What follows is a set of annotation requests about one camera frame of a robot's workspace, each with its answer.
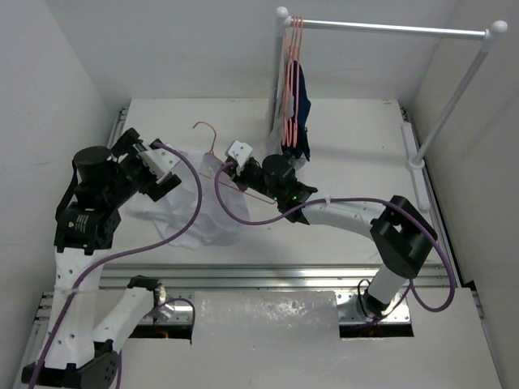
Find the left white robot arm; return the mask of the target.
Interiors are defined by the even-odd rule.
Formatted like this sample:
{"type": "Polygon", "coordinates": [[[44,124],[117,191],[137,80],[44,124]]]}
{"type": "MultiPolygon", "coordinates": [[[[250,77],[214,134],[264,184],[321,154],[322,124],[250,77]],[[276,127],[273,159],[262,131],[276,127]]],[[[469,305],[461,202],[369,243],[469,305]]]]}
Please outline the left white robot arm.
{"type": "Polygon", "coordinates": [[[122,345],[157,306],[159,280],[135,276],[114,310],[94,323],[97,291],[120,207],[137,193],[157,201],[181,182],[175,159],[126,130],[112,147],[94,146],[72,159],[73,174],[55,212],[56,277],[45,344],[21,381],[30,388],[108,388],[122,345]]]}

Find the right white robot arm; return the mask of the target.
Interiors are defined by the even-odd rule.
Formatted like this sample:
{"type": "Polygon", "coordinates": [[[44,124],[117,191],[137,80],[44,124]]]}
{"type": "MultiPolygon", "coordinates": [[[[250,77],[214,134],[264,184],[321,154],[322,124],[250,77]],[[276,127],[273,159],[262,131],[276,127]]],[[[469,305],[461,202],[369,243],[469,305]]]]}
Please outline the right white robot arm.
{"type": "Polygon", "coordinates": [[[394,195],[389,202],[320,199],[317,188],[300,182],[294,168],[280,155],[239,164],[228,159],[225,173],[241,190],[254,190],[273,200],[291,223],[324,225],[371,240],[382,260],[357,309],[366,319],[378,319],[409,280],[417,277],[431,253],[437,234],[411,202],[394,195]]]}

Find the white shirt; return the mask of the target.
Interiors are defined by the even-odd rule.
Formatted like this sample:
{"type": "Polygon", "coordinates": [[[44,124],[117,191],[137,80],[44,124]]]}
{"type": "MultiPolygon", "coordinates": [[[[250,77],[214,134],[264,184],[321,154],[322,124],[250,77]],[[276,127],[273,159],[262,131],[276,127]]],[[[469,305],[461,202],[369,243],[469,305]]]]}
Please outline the white shirt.
{"type": "MultiPolygon", "coordinates": [[[[221,161],[208,152],[181,152],[199,174],[202,186],[202,205],[193,225],[172,246],[196,250],[201,246],[230,246],[242,236],[243,224],[230,218],[217,201],[214,176],[221,161]]],[[[197,204],[197,186],[194,176],[180,161],[173,169],[182,184],[157,202],[137,194],[126,205],[129,216],[153,222],[162,239],[178,233],[192,217],[197,204]]],[[[223,203],[238,218],[249,221],[246,197],[230,179],[222,174],[219,190],[223,203]]]]}

